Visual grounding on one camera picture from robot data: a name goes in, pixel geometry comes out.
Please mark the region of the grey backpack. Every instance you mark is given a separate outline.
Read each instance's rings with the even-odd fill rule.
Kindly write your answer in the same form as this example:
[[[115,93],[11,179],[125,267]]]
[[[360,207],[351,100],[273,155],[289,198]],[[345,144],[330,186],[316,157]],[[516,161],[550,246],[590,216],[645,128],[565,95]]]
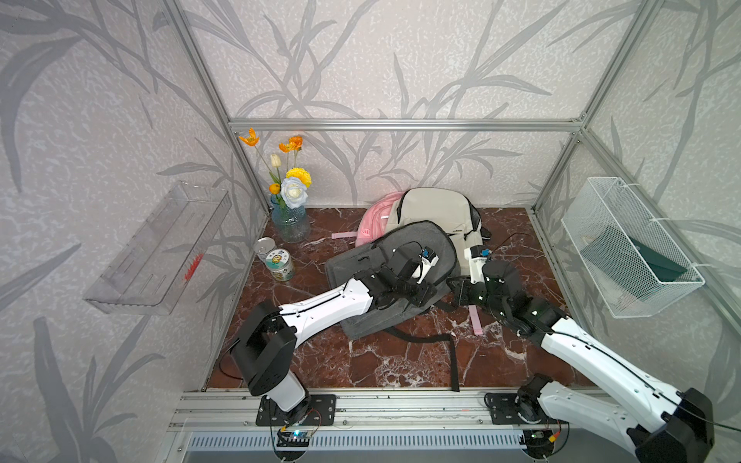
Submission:
[[[443,297],[451,292],[448,280],[461,275],[457,251],[447,233],[432,221],[402,226],[370,243],[331,258],[326,262],[325,271],[329,285],[341,287],[352,277],[358,279],[360,271],[389,264],[393,252],[399,249],[408,254],[417,255],[424,247],[432,248],[439,257],[436,266],[426,276],[426,279],[437,289],[437,293],[428,304],[417,307],[410,305],[405,299],[399,299],[388,309],[374,309],[371,306],[368,312],[361,316],[352,316],[341,321],[340,326],[343,328],[343,333],[353,341],[384,332],[407,343],[447,343],[450,355],[451,387],[453,391],[458,392],[460,384],[453,336],[446,333],[425,338],[415,337],[399,329],[399,325],[403,322],[424,314],[436,305],[448,312],[455,310],[443,301]]]

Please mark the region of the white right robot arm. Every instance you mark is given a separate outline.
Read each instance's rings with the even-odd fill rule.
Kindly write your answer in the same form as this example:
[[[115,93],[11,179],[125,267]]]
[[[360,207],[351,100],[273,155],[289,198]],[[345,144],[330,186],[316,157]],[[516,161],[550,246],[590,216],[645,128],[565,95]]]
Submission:
[[[608,400],[534,375],[518,390],[522,418],[540,415],[575,424],[633,453],[641,462],[702,462],[715,444],[713,406],[643,372],[589,335],[566,312],[528,295],[518,270],[503,260],[476,259],[470,275],[449,279],[453,299],[476,305],[544,351],[570,364]]]

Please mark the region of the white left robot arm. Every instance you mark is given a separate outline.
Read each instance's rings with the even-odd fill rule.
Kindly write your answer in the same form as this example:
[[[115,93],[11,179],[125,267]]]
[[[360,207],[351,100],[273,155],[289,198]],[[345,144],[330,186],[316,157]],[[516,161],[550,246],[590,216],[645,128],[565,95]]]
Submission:
[[[297,347],[337,323],[399,299],[428,302],[435,293],[428,273],[438,262],[430,247],[418,253],[399,247],[387,264],[360,270],[318,296],[283,306],[268,300],[258,304],[228,349],[250,394],[268,397],[292,422],[302,418],[310,394],[291,372]]]

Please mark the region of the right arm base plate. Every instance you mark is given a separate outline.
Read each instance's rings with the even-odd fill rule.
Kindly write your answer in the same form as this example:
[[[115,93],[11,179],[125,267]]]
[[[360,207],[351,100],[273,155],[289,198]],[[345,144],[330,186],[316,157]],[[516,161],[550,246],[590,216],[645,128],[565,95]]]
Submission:
[[[521,424],[521,426],[559,426],[565,424],[549,417],[535,399],[523,399],[517,393],[486,393],[484,405],[492,424]]]

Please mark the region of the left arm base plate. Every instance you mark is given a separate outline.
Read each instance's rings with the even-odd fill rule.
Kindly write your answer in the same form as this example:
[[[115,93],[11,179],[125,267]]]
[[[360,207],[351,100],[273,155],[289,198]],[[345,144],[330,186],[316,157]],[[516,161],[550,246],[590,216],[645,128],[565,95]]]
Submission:
[[[270,397],[262,397],[256,425],[268,426],[333,426],[337,410],[336,395],[308,395],[291,411],[282,410]]]

